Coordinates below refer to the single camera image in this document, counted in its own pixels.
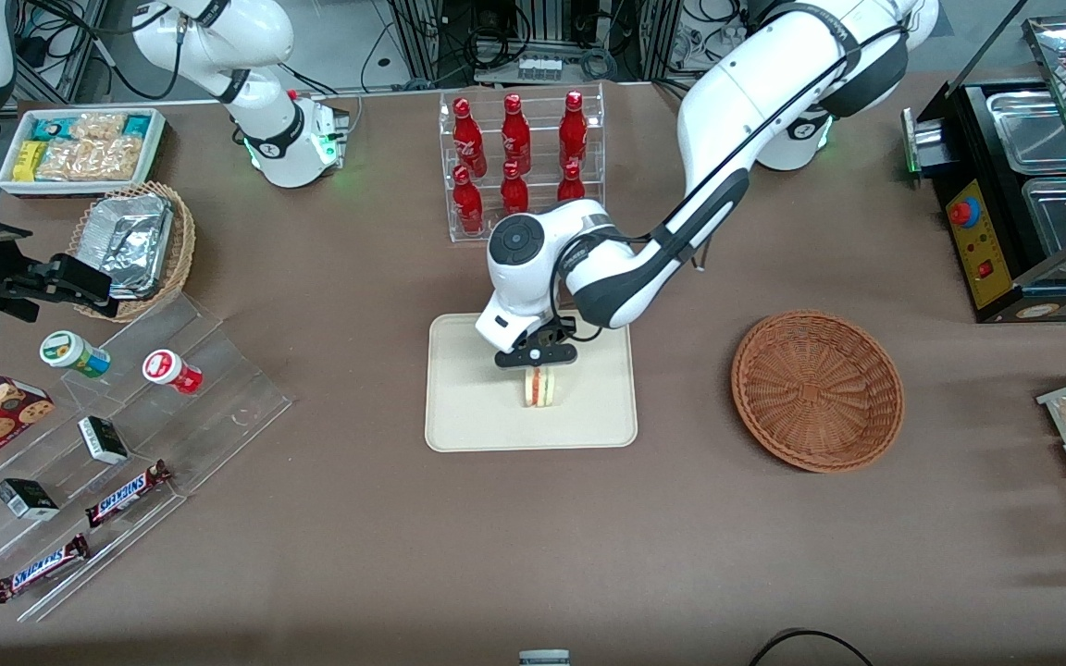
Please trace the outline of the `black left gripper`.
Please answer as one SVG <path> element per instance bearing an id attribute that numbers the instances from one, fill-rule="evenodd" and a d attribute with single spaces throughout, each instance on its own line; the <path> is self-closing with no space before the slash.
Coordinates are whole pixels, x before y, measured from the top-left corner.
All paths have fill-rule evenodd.
<path id="1" fill-rule="evenodd" d="M 526 371 L 528 368 L 571 364 L 578 358 L 578 350 L 567 342 L 577 328 L 575 316 L 551 316 L 527 334 L 524 347 L 496 352 L 496 367 L 503 371 Z"/>

